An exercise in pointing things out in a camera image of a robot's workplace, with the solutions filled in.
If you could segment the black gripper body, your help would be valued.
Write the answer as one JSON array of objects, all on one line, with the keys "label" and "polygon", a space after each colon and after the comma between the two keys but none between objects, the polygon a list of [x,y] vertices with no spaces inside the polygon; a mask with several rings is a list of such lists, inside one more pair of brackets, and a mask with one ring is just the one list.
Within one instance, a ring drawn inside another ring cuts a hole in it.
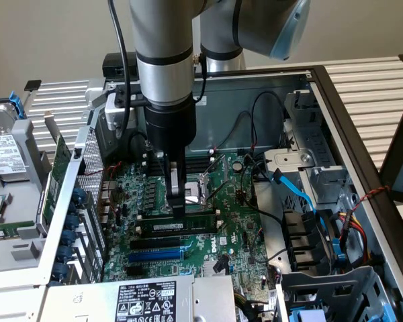
[{"label": "black gripper body", "polygon": [[148,140],[172,161],[185,159],[185,148],[196,135],[195,100],[170,106],[151,104],[144,108]]}]

